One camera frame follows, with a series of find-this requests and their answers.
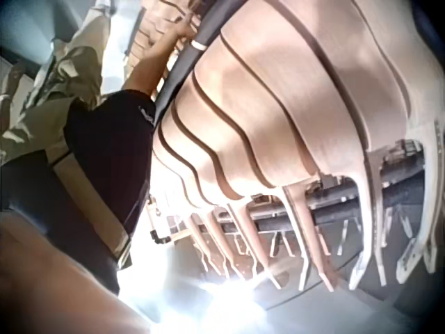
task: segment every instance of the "man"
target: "man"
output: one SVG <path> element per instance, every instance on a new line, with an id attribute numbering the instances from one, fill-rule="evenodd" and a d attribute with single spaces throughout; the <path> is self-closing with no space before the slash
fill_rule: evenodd
<path id="1" fill-rule="evenodd" d="M 8 221 L 25 218 L 117 294 L 116 271 L 149 188 L 150 95 L 178 39 L 194 32 L 191 16 L 175 24 L 146 50 L 122 90 L 99 105 L 112 12 L 110 1 L 97 1 L 49 70 L 38 74 L 17 124 L 2 130 L 0 204 L 13 212 Z M 15 93 L 9 86 L 0 100 L 2 127 Z"/>

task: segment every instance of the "black t-shirt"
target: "black t-shirt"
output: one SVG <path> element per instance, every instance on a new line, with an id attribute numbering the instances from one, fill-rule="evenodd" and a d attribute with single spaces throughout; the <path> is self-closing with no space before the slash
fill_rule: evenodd
<path id="1" fill-rule="evenodd" d="M 133 233 L 149 190 L 155 105 L 123 90 L 89 111 L 73 103 L 65 138 L 102 200 Z"/>

